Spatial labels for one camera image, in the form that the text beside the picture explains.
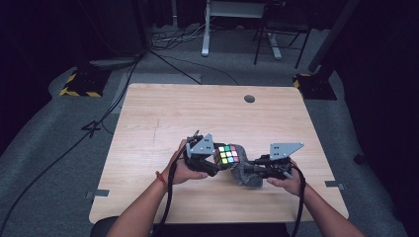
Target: left arm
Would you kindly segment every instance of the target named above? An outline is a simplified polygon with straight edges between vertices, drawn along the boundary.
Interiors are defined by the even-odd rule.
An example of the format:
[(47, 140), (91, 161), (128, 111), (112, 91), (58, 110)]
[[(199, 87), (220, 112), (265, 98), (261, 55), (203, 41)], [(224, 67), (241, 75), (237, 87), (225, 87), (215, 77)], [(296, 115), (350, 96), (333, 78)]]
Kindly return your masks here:
[[(180, 149), (185, 146), (186, 140), (179, 145), (179, 149), (173, 154), (166, 169), (162, 172), (163, 178), (168, 181), (169, 168), (174, 162)], [(191, 171), (185, 161), (178, 160), (173, 184), (185, 183), (190, 179), (199, 180), (208, 176), (206, 173)], [(166, 194), (163, 183), (155, 179), (150, 186), (118, 217), (112, 226), (108, 236), (149, 236), (158, 206)]]

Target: right arm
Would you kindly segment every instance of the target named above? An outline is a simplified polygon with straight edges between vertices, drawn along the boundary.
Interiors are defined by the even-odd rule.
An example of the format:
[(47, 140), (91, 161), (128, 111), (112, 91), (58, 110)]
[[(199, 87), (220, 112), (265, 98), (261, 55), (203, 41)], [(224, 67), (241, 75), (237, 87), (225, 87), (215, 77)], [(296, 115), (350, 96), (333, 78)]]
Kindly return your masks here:
[[(299, 196), (299, 175), (293, 169), (291, 180), (268, 178), (268, 183)], [(323, 236), (365, 236), (354, 224), (327, 203), (309, 184), (304, 189), (304, 204)]]

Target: gray floor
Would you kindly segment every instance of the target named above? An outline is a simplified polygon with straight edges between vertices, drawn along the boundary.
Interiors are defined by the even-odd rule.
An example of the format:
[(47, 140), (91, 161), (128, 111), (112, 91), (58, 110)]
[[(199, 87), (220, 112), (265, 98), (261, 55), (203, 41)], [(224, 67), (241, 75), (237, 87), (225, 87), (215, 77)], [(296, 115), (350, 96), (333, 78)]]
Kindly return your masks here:
[[(256, 42), (251, 40), (252, 31), (214, 32), (209, 57), (201, 57), (202, 38), (157, 53), (216, 68), (228, 73), (239, 85), (292, 86), (295, 74), (308, 72), (307, 65), (326, 36), (326, 31), (312, 33), (299, 69), (293, 68), (298, 51), (283, 49), (283, 60), (275, 60), (267, 47), (262, 48), (258, 64), (253, 65)], [(279, 37), (280, 43), (286, 40)], [(223, 72), (168, 57), (166, 60), (199, 77), (203, 84), (235, 84)], [(53, 99), (27, 123), (0, 159), (2, 220), (21, 191), (83, 136), (85, 131), (80, 128), (102, 117), (126, 79), (126, 69), (114, 71), (103, 98), (58, 96), (72, 70), (69, 68), (52, 81), (49, 91)], [(188, 82), (151, 53), (139, 62), (132, 79), (146, 83), (195, 83)], [(343, 100), (339, 77), (333, 74), (330, 82), (337, 101), (305, 101), (305, 104), (336, 180), (347, 188), (342, 196), (349, 219), (368, 236), (406, 236), (402, 224), (392, 215), (391, 199), (375, 174), (368, 165), (353, 162), (353, 157), (362, 151)], [(106, 128), (113, 131), (118, 118), (118, 113), (109, 115), (104, 122)], [(91, 201), (85, 195), (97, 188), (112, 137), (103, 129), (96, 131), (50, 168), (19, 201), (4, 236), (89, 236), (93, 226), (88, 219)], [(303, 222), (298, 233), (298, 236), (320, 236), (313, 222)]]

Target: black chair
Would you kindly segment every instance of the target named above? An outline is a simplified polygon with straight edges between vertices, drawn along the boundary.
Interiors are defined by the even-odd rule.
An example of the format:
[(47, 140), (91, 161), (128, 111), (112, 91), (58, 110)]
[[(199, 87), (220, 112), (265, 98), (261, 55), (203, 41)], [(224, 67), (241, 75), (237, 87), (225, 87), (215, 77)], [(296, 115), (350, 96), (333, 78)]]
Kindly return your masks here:
[[(253, 38), (258, 36), (258, 47), (256, 49), (255, 61), (253, 64), (256, 65), (259, 55), (259, 49), (263, 33), (280, 34), (280, 35), (292, 35), (295, 36), (288, 47), (282, 47), (279, 45), (269, 45), (270, 47), (281, 47), (289, 49), (299, 49), (300, 53), (298, 60), (296, 61), (295, 68), (298, 68), (299, 61), (301, 60), (302, 53), (305, 49), (308, 37), (311, 32), (311, 26), (309, 20), (311, 18), (311, 10), (307, 9), (301, 4), (301, 1), (269, 1), (264, 8), (261, 24), (256, 31)], [(291, 45), (295, 42), (300, 34), (305, 34), (304, 43), (301, 48), (291, 48)]]

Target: cube face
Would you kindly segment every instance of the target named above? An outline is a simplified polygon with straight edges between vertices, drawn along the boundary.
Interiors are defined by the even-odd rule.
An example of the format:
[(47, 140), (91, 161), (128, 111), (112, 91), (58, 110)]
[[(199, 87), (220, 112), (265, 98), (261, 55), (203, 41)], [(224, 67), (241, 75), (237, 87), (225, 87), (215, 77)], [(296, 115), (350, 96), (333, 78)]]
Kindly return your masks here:
[(216, 148), (213, 161), (221, 170), (231, 170), (240, 163), (240, 158), (234, 145), (225, 145)]

